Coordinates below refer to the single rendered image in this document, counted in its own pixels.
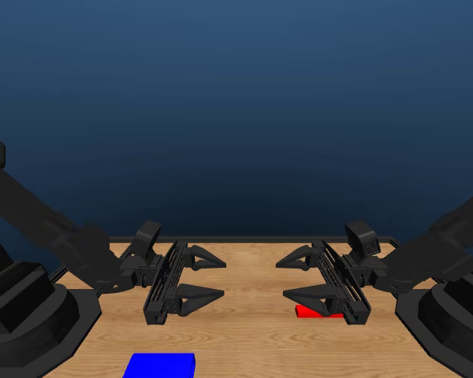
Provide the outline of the blue hollow socket block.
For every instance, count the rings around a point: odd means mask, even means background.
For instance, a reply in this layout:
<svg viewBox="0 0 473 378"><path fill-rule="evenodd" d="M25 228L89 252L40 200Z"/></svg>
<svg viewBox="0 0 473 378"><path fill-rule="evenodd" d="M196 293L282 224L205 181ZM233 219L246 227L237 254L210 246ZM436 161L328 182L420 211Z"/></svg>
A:
<svg viewBox="0 0 473 378"><path fill-rule="evenodd" d="M194 353L134 353L123 378L194 378Z"/></svg>

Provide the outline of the thin red peg bar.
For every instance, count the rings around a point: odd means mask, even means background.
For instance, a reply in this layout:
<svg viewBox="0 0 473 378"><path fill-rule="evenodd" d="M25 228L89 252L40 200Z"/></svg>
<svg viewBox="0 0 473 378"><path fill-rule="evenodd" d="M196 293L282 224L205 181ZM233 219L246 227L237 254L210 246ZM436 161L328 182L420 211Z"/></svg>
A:
<svg viewBox="0 0 473 378"><path fill-rule="evenodd" d="M343 318L344 315L342 313L334 313L328 316L324 316L312 309L307 308L306 306L296 305L295 306L295 313L298 318Z"/></svg>

